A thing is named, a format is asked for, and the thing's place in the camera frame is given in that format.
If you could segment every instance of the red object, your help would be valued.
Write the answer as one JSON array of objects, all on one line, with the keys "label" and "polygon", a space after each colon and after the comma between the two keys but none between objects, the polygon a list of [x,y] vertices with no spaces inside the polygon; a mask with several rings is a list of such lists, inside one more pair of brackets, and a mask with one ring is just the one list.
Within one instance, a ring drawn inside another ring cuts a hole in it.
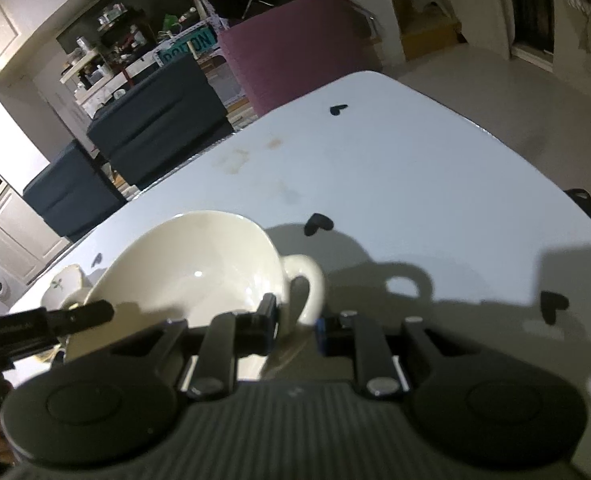
[{"label": "red object", "polygon": [[218,42],[258,116],[368,70],[344,0],[294,0],[224,30]]}]

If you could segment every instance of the table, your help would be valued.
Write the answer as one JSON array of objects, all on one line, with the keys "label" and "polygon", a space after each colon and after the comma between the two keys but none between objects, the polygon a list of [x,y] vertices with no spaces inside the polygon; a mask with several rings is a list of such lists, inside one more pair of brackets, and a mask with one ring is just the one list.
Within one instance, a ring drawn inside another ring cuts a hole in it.
[{"label": "table", "polygon": [[[139,235],[198,209],[247,216],[282,254],[314,257],[333,310],[388,324],[423,316],[567,378],[591,404],[591,220],[488,132],[372,72],[272,111],[143,193],[12,312],[38,307],[64,266],[94,282]],[[304,236],[314,212],[335,228]],[[570,299],[554,326],[541,290]],[[26,361],[21,379],[37,371]],[[591,474],[591,407],[574,462]]]}]

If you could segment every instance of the beige floor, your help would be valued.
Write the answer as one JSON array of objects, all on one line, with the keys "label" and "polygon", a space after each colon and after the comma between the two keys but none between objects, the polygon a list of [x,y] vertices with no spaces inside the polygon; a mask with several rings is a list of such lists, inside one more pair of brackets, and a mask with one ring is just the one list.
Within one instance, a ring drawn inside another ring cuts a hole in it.
[{"label": "beige floor", "polygon": [[463,44],[389,75],[479,124],[562,189],[591,193],[591,100],[553,74]]}]

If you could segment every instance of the shelf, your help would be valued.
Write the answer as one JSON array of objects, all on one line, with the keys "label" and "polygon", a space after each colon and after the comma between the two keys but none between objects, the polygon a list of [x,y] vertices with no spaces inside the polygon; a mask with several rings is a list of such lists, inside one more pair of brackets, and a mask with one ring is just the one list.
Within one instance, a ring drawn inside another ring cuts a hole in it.
[{"label": "shelf", "polygon": [[80,70],[82,70],[86,65],[88,65],[93,58],[98,57],[99,52],[96,49],[89,50],[82,59],[80,59],[75,65],[67,70],[66,74],[62,76],[60,79],[60,83],[66,83],[71,77],[77,74]]},{"label": "shelf", "polygon": [[95,85],[93,85],[91,88],[86,90],[82,94],[81,98],[76,97],[75,102],[77,102],[77,104],[79,104],[79,105],[83,105],[86,101],[88,101],[93,96],[93,94],[95,94],[95,92],[97,92],[99,89],[101,89],[102,86],[107,84],[114,77],[115,76],[113,74],[105,75],[102,79],[100,79],[97,83],[95,83]]}]

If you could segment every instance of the green sign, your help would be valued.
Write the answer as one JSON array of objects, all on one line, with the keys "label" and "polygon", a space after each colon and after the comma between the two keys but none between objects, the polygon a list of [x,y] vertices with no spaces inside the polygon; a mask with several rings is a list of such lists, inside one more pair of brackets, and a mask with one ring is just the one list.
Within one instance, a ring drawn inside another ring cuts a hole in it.
[{"label": "green sign", "polygon": [[160,56],[162,64],[171,62],[178,56],[191,54],[191,49],[188,47],[189,42],[191,42],[191,46],[193,46],[195,53],[199,56],[215,46],[217,44],[217,38],[208,25],[196,28],[193,32],[178,38],[170,47],[159,51],[158,56]]}]

